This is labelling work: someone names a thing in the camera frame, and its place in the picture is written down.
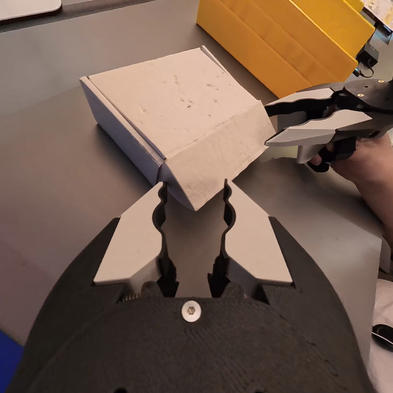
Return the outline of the white printed sheet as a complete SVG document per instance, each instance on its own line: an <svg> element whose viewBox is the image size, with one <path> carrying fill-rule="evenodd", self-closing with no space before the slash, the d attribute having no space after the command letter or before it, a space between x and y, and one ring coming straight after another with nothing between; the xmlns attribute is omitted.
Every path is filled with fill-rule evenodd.
<svg viewBox="0 0 393 393"><path fill-rule="evenodd" d="M392 0L363 0L364 7L391 31L393 30Z"/></svg>

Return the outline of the person's right hand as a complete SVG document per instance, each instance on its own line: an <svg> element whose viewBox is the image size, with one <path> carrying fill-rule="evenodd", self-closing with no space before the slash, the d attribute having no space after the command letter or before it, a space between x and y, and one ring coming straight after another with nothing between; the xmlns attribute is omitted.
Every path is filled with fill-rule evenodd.
<svg viewBox="0 0 393 393"><path fill-rule="evenodd" d="M389 134L375 139L360 139L355 152L331 165L333 170L351 181L359 193L392 199L393 148Z"/></svg>

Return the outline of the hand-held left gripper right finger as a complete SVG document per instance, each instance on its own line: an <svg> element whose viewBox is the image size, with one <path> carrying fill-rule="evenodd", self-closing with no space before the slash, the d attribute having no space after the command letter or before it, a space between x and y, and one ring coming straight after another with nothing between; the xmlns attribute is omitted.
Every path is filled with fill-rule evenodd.
<svg viewBox="0 0 393 393"><path fill-rule="evenodd" d="M208 274L211 296L221 297L231 282L249 298L267 298L264 284L290 285L292 277L268 213L228 179L223 200L227 228Z"/></svg>

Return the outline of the black oval object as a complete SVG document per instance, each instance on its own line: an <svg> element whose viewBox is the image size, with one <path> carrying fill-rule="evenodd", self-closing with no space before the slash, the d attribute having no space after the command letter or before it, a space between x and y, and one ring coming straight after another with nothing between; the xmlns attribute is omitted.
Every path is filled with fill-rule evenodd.
<svg viewBox="0 0 393 393"><path fill-rule="evenodd" d="M372 327L373 340L383 349L393 352L393 328L385 324Z"/></svg>

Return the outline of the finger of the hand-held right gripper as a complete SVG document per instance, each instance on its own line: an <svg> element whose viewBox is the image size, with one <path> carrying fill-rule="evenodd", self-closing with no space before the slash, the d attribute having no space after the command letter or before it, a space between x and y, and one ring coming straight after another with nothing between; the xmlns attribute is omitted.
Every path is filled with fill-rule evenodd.
<svg viewBox="0 0 393 393"><path fill-rule="evenodd" d="M264 106L269 117L303 112L306 118L323 118L336 92L330 88L293 93Z"/></svg>
<svg viewBox="0 0 393 393"><path fill-rule="evenodd" d="M267 147L323 145L332 140L338 129L371 119L364 112L340 110L324 119L310 120L301 125L290 126L268 139L265 145Z"/></svg>

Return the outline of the person's pale clothing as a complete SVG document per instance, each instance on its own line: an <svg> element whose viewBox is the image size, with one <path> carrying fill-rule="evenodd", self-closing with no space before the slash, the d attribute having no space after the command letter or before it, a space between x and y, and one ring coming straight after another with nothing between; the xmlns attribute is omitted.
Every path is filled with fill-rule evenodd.
<svg viewBox="0 0 393 393"><path fill-rule="evenodd" d="M393 327L393 283L378 279L373 313L373 325ZM376 392L393 391L393 353L380 347L372 338L369 356L369 375Z"/></svg>

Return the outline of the white stand base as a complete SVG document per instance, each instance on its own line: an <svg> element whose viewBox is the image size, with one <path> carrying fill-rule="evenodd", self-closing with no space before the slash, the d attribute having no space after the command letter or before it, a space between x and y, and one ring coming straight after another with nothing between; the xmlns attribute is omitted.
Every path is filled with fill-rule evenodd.
<svg viewBox="0 0 393 393"><path fill-rule="evenodd" d="M61 7L61 0L1 0L0 21L51 13Z"/></svg>

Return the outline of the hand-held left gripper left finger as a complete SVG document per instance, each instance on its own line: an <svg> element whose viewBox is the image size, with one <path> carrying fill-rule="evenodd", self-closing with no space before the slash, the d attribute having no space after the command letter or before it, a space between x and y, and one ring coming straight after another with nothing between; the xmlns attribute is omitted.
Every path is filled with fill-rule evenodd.
<svg viewBox="0 0 393 393"><path fill-rule="evenodd" d="M95 285L123 283L130 297L140 297L143 285L153 281L164 297L175 297L179 282L162 229L166 202L167 184L159 182L120 216Z"/></svg>

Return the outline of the white cardboard box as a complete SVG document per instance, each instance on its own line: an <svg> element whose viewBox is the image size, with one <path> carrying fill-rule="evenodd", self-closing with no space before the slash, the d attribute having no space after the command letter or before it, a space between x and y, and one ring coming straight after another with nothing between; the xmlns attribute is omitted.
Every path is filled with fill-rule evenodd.
<svg viewBox="0 0 393 393"><path fill-rule="evenodd" d="M197 211L267 148L261 101L205 47L80 78L96 122L151 185Z"/></svg>

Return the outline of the black power adapter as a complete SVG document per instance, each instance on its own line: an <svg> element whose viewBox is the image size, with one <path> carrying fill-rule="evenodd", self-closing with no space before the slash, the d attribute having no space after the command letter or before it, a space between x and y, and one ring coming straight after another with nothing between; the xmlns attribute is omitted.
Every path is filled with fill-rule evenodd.
<svg viewBox="0 0 393 393"><path fill-rule="evenodd" d="M372 78L374 76L373 67L378 63L379 51L370 42L366 42L361 51L356 56L358 62L357 68L353 71L356 77L362 76L364 78ZM370 75L365 75L363 69L369 70Z"/></svg>

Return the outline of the person's right forearm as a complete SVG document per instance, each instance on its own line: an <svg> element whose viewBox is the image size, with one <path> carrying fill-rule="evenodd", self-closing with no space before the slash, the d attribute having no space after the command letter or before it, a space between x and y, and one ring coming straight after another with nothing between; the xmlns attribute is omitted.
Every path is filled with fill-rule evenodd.
<svg viewBox="0 0 393 393"><path fill-rule="evenodd" d="M393 183L392 179L357 182L356 187L384 227L384 238L393 246Z"/></svg>

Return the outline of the blue plastic bin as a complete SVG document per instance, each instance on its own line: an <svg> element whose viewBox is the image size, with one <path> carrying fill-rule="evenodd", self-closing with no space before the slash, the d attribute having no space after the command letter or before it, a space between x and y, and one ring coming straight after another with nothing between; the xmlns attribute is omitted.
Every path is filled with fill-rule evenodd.
<svg viewBox="0 0 393 393"><path fill-rule="evenodd" d="M0 392L9 385L23 353L23 347L2 330L0 331Z"/></svg>

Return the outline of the yellow plastic bin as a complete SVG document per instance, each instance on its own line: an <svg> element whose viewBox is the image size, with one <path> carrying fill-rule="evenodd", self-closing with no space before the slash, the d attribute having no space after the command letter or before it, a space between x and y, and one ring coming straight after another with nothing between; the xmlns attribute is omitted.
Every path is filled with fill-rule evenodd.
<svg viewBox="0 0 393 393"><path fill-rule="evenodd" d="M361 1L201 0L197 24L278 98L345 82L375 27Z"/></svg>

